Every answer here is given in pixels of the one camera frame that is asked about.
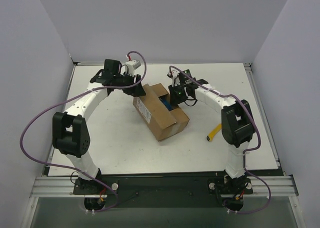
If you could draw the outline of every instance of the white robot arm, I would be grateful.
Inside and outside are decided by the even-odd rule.
[[[189,70],[184,73],[191,76]],[[192,97],[194,100],[205,103],[221,115],[222,135],[228,142],[228,159],[225,171],[232,179],[243,176],[245,174],[243,151],[248,148],[249,141],[255,131],[236,100],[232,97],[220,97],[218,95],[220,92],[203,79],[198,82],[216,93],[197,86],[176,70],[169,72],[168,77],[172,79],[172,85],[169,86],[170,104],[178,105],[188,100],[188,97]],[[248,102],[243,100],[243,103],[250,111]]]
[[[121,74],[119,61],[106,59],[104,69],[100,70],[91,80],[86,91],[89,94],[77,100],[65,112],[57,112],[52,118],[52,144],[53,147],[65,154],[74,167],[86,172],[92,177],[97,177],[100,171],[94,164],[88,148],[90,136],[86,121],[98,105],[107,98],[113,89],[95,90],[102,86],[128,86],[140,80],[140,75],[135,78],[135,70],[141,65],[137,60],[127,61],[125,71]],[[143,96],[145,92],[141,84],[133,88],[123,89],[131,96]],[[89,178],[83,174],[78,175],[84,180]]]

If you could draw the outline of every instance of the gray wall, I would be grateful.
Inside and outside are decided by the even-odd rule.
[[[0,28],[0,227],[17,228],[42,170],[20,151],[20,133],[64,99],[73,64],[39,0],[0,0]],[[50,147],[52,113],[26,136],[26,148],[39,159]]]
[[[74,61],[251,62],[286,0],[41,0]]]
[[[320,223],[320,0],[288,0],[253,62],[280,161],[307,227]]]

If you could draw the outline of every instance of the brown cardboard box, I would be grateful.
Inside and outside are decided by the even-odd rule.
[[[170,95],[161,83],[143,86],[146,95],[135,97],[133,105],[141,115],[146,125],[158,141],[181,132],[189,122],[189,117],[181,108],[172,107],[169,111],[159,100],[161,97],[170,101]]]

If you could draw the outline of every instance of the yellow object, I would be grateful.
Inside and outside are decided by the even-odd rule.
[[[216,128],[214,128],[210,133],[209,135],[207,135],[206,139],[209,141],[209,142],[212,142],[212,140],[214,139],[215,135],[218,133],[218,131],[221,130],[221,123],[219,125],[217,125]]]

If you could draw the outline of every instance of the white tabletop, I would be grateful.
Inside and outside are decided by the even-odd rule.
[[[142,82],[149,85],[162,83],[168,87],[168,64],[150,64]],[[253,118],[261,133],[262,145],[247,155],[249,170],[277,169],[262,118],[258,111],[245,68],[242,63],[176,64],[190,69],[196,79],[205,79],[223,94],[233,93],[249,102]],[[77,66],[68,98],[85,91],[89,80],[102,66]],[[137,73],[143,74],[143,66]],[[220,122],[220,115],[205,104],[194,107],[181,104],[190,122],[179,134],[158,142],[132,105],[133,98],[122,91],[114,91],[93,112],[87,121],[91,138],[89,153],[103,174],[169,173],[223,171],[227,161],[227,143],[219,132],[212,142],[207,134]],[[254,135],[250,148],[257,145]],[[53,163],[72,166],[58,150]],[[51,167],[50,176],[70,175],[69,169]]]

